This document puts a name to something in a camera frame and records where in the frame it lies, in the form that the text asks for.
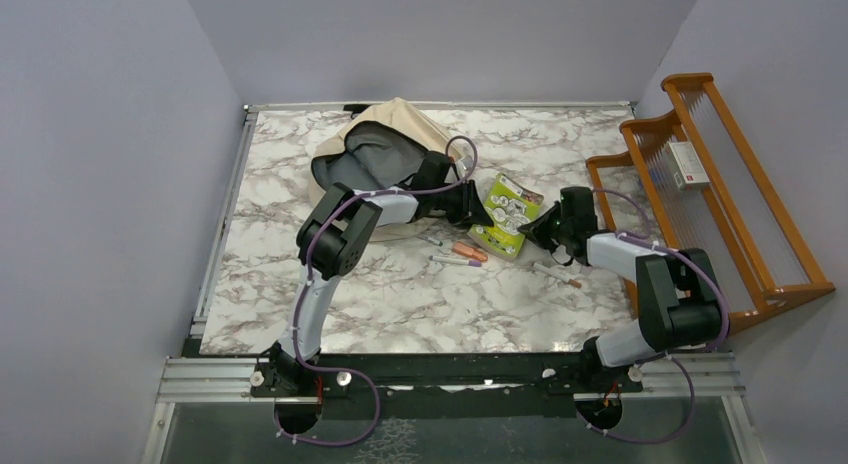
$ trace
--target gray wall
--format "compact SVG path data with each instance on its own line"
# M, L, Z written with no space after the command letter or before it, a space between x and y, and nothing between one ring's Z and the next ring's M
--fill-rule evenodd
M695 0L189 0L251 104L637 100Z
M848 455L848 0L698 0L660 81L709 71L837 293L732 341L770 463Z
M0 0L0 461L138 460L242 119L185 0Z

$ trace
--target wooden dish rack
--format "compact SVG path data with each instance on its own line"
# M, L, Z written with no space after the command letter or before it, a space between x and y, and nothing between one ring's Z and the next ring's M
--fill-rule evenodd
M789 212L707 73L675 74L662 88L674 106L654 119L620 126L628 151L586 161L595 187L598 169L634 167L666 245L707 251L730 302L730 332L738 333L833 292ZM660 150L690 141L710 179L701 190L678 191ZM608 198L598 195L615 229ZM634 283L625 281L636 315Z

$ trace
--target marble tabletop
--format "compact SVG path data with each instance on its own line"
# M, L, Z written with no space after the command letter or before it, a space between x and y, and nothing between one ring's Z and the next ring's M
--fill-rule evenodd
M618 126L632 117L624 108L425 113L476 142L475 179L483 196L502 171L542 193L543 208L561 187L589 185L586 158L626 149ZM341 111L258 116L201 353L257 353L283 333L299 278L295 234L312 209L306 190L310 156L349 119ZM646 202L634 171L612 171L605 185ZM610 203L619 228L641 225L628 204ZM470 242L443 222L425 234ZM416 238L371 243L335 294L322 350L571 351L632 319L620 279L599 269L583 275L579 266L559 268L583 284L577 289L534 271L533 262L555 264L532 244L515 262L493 257L482 268L428 260L439 252Z

